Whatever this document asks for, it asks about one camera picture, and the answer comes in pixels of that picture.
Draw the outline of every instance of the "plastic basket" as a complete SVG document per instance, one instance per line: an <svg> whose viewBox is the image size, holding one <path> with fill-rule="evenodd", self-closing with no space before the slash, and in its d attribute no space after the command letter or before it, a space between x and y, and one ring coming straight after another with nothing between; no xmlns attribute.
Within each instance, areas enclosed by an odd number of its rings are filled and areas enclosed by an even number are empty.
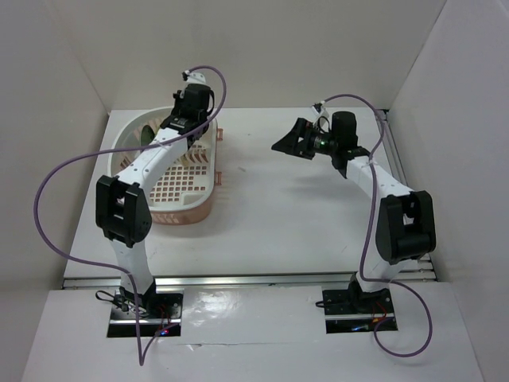
<svg viewBox="0 0 509 382"><path fill-rule="evenodd" d="M171 107L147 111L130 121L119 132L114 148L140 145L145 125L155 133ZM216 142L223 139L223 130L214 120L207 133L189 151L169 167L150 192L152 220L159 224L183 225L202 221L212 209L214 187L221 184L216 172ZM115 176L140 154L139 151L113 153L108 158L108 174Z"/></svg>

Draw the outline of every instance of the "wire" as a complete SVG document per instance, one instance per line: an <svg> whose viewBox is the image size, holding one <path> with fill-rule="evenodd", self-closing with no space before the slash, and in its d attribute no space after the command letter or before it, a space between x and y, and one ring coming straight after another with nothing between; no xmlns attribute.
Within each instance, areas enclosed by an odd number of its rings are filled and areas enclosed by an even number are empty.
<svg viewBox="0 0 509 382"><path fill-rule="evenodd" d="M40 200L41 200L42 192L44 191L44 189L45 189L46 185L48 184L49 180L58 171L63 169L65 166L70 165L71 163L78 162L78 161L80 161L82 159L85 159L85 158L92 158L92 157L96 157L96 156L103 155L103 154L111 154L111 153L120 153L120 152L128 152L128 151L140 151L140 150L155 149L155 148L158 148L161 145L163 145L163 146L170 145L170 144L172 144L172 143L174 143L174 142L176 142L176 141L178 141L180 139L187 138L189 135L195 134L197 131L203 130L212 120L214 120L214 118L220 113L221 109L223 108L224 101L226 100L227 86L226 86L226 80L224 79L223 73L221 73L218 69L214 68L213 66L209 66L209 65L196 66L194 68L189 69L189 71L190 72L195 72L196 70L201 70L201 69L212 70L213 72L215 72L217 74L217 76L221 79L221 83L223 85L223 94L221 95L220 104L218 105L216 111L214 111L212 113L212 115L205 122L203 122L201 125L199 125L196 129L193 129L192 131L190 131L190 132L188 132L186 134L183 134L183 135L181 135L181 136L179 136L177 138L174 138L174 139L170 139L170 140L165 141L165 142L163 142L161 144L158 143L158 144L153 144L153 145L148 145L148 146L141 146L141 147L129 147L129 148L125 148L125 149L124 148L120 148L120 149L101 150L101 151L96 151L96 152L93 152L93 153L81 154L81 155L78 155L78 156L76 156L74 158L68 159L67 161L60 163L57 167L55 167L53 170L51 170L48 173L48 175L46 175L46 177L42 181L41 185L39 186L39 189L37 190L37 193L36 193L34 201L33 201L33 219L35 221L35 226L37 228L37 231L39 232L39 235L41 236L43 241L46 243L46 245L48 245L48 247L50 247L55 253L57 253L58 255L62 256L63 258L65 258L67 260L76 261L77 263L93 265L93 266L97 266L97 267L105 267L105 268L115 269L116 271L121 271L122 273L125 273L127 275L127 277L129 278L130 283L133 286L134 306L135 306L134 315L135 315L135 321L136 321L136 325L135 325L135 329L136 329L136 342L137 342L137 347L138 347L138 362L139 362L140 366L144 365L145 357L146 357L146 352L148 351L148 349L149 349L150 345L152 344L153 340L156 337L159 337L161 335L162 331L167 330L167 329L169 329L172 326L175 326L177 324L168 325L165 328L163 328L162 330L158 330L154 334L154 336L150 339L150 341L146 344L145 349L142 349L142 335L141 335L141 330L140 330L140 312L139 312L140 301L139 301L139 297L138 297L138 289L136 287L136 282L134 281L133 275L127 269L119 267L118 265L108 264L108 263L101 263L101 262L98 262L98 261L91 261L91 260L80 259L80 258L71 256L71 255L65 253L64 251L62 251L61 249L59 249L46 236L45 231L42 229L41 220L40 220L40 217L39 217L39 203L40 203Z"/></svg>
<svg viewBox="0 0 509 382"><path fill-rule="evenodd" d="M371 195L371 211L370 211L369 221L368 221L368 225L367 225L366 238L364 240L362 255L360 256L359 276L365 282L390 283L390 284L398 285L402 288L405 288L410 293L412 293L415 297L417 297L417 299L422 304L422 307L424 308L424 310L426 312L426 317L428 318L428 325L429 325L428 337L426 338L424 345L412 353L393 352L392 350L388 349L384 344L382 344L382 342L380 342L379 336L378 336L378 329L379 329L380 325L382 325L387 320L390 320L390 318L386 318L385 320L380 321L373 329L373 334L375 335L375 341L380 346L380 348L382 348L383 351L385 351L386 353L389 353L391 356L400 357L400 358L415 357L426 350L426 348L428 347L429 343L431 342L431 338L433 336L433 320L431 318L431 313L429 312L429 308L428 308L427 304L425 303L424 299L414 289L410 288L406 284L403 284L399 281L386 280L386 279L371 279L371 278L367 278L364 274L364 264L366 263L367 249L369 248L371 232L373 231L373 224L375 222L376 197L377 197L376 170L375 170L375 166L373 165L373 155L375 154L375 152L377 151L377 149L380 147L380 145L383 142L383 138L386 134L386 125L385 125L385 122L383 121L382 117L380 116L379 111L376 110L375 107L373 105L371 105L367 100L365 100L362 97L359 97L358 95L355 95L355 94L333 95L332 97L328 97L327 99L325 99L323 104L330 102L334 99L338 99L338 98L353 98L353 99L358 99L359 101L363 102L366 106L368 106L371 109L371 111L373 111L373 114L375 114L376 122L379 125L379 130L380 130L380 138L379 138L378 142L375 144L375 146L373 146L373 149L371 150L369 157L368 157L369 158L369 167L371 169L371 176L373 177L373 190L372 190L372 195Z"/></svg>

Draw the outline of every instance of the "black joint housing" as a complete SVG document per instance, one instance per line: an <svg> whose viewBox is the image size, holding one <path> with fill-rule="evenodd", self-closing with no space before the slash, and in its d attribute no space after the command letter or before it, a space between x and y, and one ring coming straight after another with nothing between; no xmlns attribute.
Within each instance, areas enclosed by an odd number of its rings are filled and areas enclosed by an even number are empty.
<svg viewBox="0 0 509 382"><path fill-rule="evenodd" d="M180 135L195 130L199 125L207 121L212 113L209 109L210 99L214 99L212 89L203 84L188 84L184 91L179 90L173 94L175 104L172 112L162 124L161 129L174 129ZM188 136L188 147L200 139L207 132L208 125L195 134Z"/></svg>
<svg viewBox="0 0 509 382"><path fill-rule="evenodd" d="M357 281L356 275L353 275L348 284L348 301L357 313L370 314L373 312L373 305L378 303L391 309L390 292L387 288L375 292L364 292Z"/></svg>
<svg viewBox="0 0 509 382"><path fill-rule="evenodd" d="M95 223L109 240L132 248L149 234L152 216L138 183L128 185L103 175L95 186Z"/></svg>
<svg viewBox="0 0 509 382"><path fill-rule="evenodd" d="M411 219L406 224L404 218ZM437 246L433 200L426 191L389 195L380 201L376 247L389 264L420 259Z"/></svg>

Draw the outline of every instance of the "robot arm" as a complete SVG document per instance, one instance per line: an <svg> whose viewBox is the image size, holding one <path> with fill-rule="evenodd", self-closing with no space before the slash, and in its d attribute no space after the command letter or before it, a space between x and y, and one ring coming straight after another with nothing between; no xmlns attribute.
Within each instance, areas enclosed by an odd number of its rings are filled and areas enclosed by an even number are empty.
<svg viewBox="0 0 509 382"><path fill-rule="evenodd" d="M369 197L373 178L369 151L358 145L356 117L347 111L332 115L329 132L323 131L320 119L326 114L320 104L312 107L314 123L299 118L293 129L272 146L272 150L300 158L315 154L329 155L341 175L354 181ZM375 226L366 258L364 274L368 279L392 280L411 259L420 259L436 246L433 202L426 191L414 192L394 179L374 162L377 177ZM352 280L360 293L374 294L386 283L364 282L357 273Z"/></svg>
<svg viewBox="0 0 509 382"><path fill-rule="evenodd" d="M150 145L159 147L142 151L123 171L114 177L103 175L96 185L95 222L111 242L120 267L130 271L138 289L142 307L147 308L155 294L155 281L150 273L145 238L152 226L148 195L161 175L208 129L165 144L195 130L212 113L210 99L214 93L206 85L203 74L184 73L187 86L173 97L175 104ZM129 278L122 274L121 295L134 301Z"/></svg>

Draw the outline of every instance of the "orange basket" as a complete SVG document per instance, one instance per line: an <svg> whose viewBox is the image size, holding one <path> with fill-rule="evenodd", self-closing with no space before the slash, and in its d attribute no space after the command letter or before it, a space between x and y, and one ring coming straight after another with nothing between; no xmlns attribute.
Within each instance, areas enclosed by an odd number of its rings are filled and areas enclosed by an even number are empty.
<svg viewBox="0 0 509 382"><path fill-rule="evenodd" d="M162 107L136 117L119 132L113 147L140 146L142 128L149 125L157 133L170 112L171 107ZM221 140L223 129L219 129L214 120L203 137L162 174L149 195L153 222L184 225L208 216L214 188L221 184L221 173L216 171L216 143ZM108 174L115 176L139 154L139 151L110 154Z"/></svg>

